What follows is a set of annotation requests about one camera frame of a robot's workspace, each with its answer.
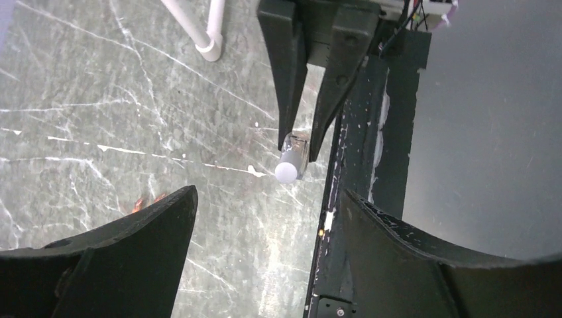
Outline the clear nail polish bottle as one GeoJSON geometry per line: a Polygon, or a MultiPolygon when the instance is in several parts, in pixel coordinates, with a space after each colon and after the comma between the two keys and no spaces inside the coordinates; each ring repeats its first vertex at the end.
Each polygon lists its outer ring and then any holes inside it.
{"type": "Polygon", "coordinates": [[[289,132],[282,143],[274,175],[281,184],[291,184],[303,178],[308,162],[309,134],[304,131],[289,132]]]}

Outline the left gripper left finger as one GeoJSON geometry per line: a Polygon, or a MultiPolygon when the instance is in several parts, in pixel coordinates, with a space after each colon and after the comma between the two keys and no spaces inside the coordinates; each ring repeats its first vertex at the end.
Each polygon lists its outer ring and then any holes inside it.
{"type": "Polygon", "coordinates": [[[82,234],[3,251],[1,316],[171,316],[197,203],[189,185],[82,234]]]}

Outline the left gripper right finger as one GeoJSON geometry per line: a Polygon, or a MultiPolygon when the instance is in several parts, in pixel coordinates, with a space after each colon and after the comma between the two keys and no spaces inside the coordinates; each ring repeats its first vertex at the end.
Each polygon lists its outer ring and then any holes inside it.
{"type": "Polygon", "coordinates": [[[458,246],[340,198],[360,317],[560,317],[561,255],[516,260],[458,246]]]}

